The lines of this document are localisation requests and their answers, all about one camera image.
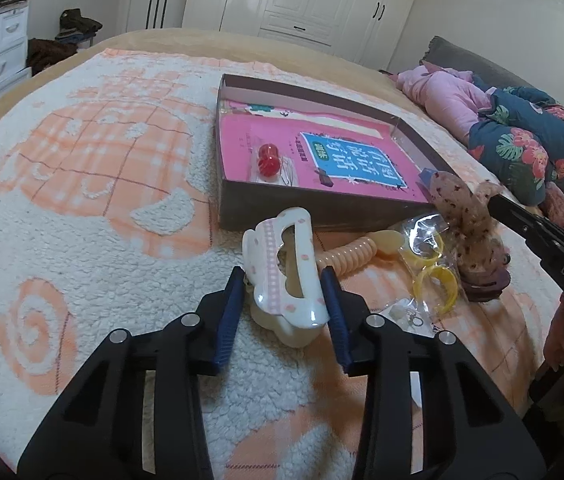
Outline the beige dotted mesh hair bow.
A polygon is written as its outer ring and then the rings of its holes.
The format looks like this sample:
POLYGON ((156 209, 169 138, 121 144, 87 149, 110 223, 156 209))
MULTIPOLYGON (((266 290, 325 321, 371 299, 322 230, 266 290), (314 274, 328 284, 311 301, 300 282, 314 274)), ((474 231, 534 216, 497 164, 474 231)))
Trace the beige dotted mesh hair bow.
POLYGON ((510 262, 510 253, 496 232, 488 202, 503 191, 501 185, 483 181, 475 191, 455 174, 435 171, 428 193, 454 236, 456 266, 467 284, 498 283, 510 262))

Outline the tan bed cover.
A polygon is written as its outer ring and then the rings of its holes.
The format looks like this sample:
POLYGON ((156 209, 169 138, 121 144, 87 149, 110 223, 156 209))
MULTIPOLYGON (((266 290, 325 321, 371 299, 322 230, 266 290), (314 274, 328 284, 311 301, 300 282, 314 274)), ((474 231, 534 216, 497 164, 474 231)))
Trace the tan bed cover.
POLYGON ((32 77, 0 98, 0 119, 25 96, 84 64, 106 49, 184 54, 194 58, 219 58, 240 63, 269 63, 280 70, 323 80, 354 92, 371 96, 376 103, 387 102, 404 110, 410 126, 419 120, 417 129, 446 162, 455 152, 465 151, 448 130, 430 119, 408 100, 385 75, 369 68, 304 47, 276 40, 231 34, 205 32, 190 28, 137 30, 106 39, 32 77))

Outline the white wardrobe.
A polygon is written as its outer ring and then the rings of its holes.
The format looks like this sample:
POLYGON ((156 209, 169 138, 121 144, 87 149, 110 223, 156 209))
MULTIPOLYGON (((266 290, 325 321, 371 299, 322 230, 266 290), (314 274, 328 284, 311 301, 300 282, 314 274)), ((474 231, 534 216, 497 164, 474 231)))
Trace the white wardrobe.
POLYGON ((414 0, 186 0, 185 28, 297 44, 387 70, 414 0))

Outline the pink padded garment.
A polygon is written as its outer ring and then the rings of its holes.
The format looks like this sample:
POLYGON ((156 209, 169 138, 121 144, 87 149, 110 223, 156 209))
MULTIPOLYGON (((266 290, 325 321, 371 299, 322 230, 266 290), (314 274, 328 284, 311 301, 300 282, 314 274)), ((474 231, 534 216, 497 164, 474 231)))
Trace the pink padded garment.
POLYGON ((404 96, 464 146, 470 128, 479 122, 479 113, 491 107, 489 94, 472 83, 472 72, 422 62, 391 79, 404 96))

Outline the blue floral quilt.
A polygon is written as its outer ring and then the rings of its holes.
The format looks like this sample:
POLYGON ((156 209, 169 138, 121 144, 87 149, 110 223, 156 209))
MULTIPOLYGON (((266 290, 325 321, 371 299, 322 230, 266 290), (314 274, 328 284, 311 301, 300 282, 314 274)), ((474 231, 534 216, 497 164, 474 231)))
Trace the blue floral quilt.
POLYGON ((564 107, 532 87, 474 84, 491 99, 469 130, 468 152, 526 206, 538 206, 547 183, 564 178, 564 107))

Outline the pearl earrings card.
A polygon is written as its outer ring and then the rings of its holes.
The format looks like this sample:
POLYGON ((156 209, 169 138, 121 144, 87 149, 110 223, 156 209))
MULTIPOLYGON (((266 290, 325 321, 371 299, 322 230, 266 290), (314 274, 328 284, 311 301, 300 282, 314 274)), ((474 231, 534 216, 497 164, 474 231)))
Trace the pearl earrings card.
POLYGON ((434 337, 441 330, 437 314, 415 298, 401 298, 387 304, 379 314, 410 334, 434 337))

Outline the peach spiral hair clip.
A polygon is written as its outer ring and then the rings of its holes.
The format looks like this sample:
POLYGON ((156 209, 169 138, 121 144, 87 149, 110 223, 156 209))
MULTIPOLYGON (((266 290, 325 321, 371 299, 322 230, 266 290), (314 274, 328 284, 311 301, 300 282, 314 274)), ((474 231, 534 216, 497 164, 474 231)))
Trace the peach spiral hair clip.
POLYGON ((321 252, 315 262, 320 271, 332 268, 341 278, 358 272, 376 256, 398 255, 404 243, 404 235, 395 230, 367 233, 346 245, 321 252))

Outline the white pink hair claw clip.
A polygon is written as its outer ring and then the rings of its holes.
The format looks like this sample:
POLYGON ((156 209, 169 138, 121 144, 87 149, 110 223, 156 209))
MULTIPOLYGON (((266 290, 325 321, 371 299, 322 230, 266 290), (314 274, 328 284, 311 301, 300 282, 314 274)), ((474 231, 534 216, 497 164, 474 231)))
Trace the white pink hair claw clip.
POLYGON ((243 263, 251 286, 250 315, 281 344, 311 344, 329 322, 306 209, 288 208, 247 230, 243 263))

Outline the small blue box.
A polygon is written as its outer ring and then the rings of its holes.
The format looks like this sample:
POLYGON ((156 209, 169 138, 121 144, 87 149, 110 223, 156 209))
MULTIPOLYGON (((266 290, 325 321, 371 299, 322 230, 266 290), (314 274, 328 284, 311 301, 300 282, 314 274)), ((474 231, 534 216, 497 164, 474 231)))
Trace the small blue box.
POLYGON ((432 178, 437 174, 437 171, 430 168, 425 168, 419 173, 419 182, 424 188, 430 188, 432 178))

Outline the maroon hair barrette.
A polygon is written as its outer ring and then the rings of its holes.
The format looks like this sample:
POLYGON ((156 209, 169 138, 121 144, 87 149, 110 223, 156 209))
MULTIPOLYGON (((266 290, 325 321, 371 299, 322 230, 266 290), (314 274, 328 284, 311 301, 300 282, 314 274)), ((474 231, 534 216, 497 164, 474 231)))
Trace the maroon hair barrette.
POLYGON ((487 302, 498 299, 510 285, 510 272, 506 266, 499 266, 491 273, 460 273, 460 282, 469 301, 487 302))

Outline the orange white fleece blanket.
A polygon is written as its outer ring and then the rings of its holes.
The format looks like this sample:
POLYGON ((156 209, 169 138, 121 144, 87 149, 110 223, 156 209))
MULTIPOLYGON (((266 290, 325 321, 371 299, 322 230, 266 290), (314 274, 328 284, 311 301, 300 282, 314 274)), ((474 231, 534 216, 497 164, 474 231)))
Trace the orange white fleece blanket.
MULTIPOLYGON (((383 76, 321 54, 293 66, 253 56, 106 48, 56 66, 0 110, 0 462, 26 446, 90 354, 115 328, 161 330, 242 263, 239 233, 218 226, 215 113, 224 75, 322 91, 395 114, 473 189, 496 182, 450 133, 383 76)), ((501 299, 440 320, 516 410, 525 408, 558 290, 524 242, 501 299)), ((231 360, 201 377, 201 411, 216 479, 350 479, 365 377, 335 361, 327 327, 285 347, 244 309, 231 360)))

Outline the pile of dark clothes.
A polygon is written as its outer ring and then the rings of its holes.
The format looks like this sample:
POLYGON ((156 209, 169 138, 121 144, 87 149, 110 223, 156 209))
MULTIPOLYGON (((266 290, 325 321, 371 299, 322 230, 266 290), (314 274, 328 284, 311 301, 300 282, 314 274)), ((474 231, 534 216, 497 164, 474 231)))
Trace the pile of dark clothes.
POLYGON ((64 10, 58 24, 60 31, 54 39, 28 40, 26 66, 32 76, 75 55, 81 44, 92 46, 96 34, 103 28, 99 21, 83 16, 80 9, 64 10))

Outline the dark cardboard box tray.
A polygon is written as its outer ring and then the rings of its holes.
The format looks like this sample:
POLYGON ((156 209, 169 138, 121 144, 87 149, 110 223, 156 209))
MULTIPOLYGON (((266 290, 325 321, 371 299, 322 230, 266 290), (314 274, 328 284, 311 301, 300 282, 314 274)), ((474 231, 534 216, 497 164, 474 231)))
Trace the dark cardboard box tray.
POLYGON ((291 207, 325 231, 376 231, 434 209, 449 170, 402 118, 321 91, 225 74, 216 111, 218 220, 245 231, 291 207))

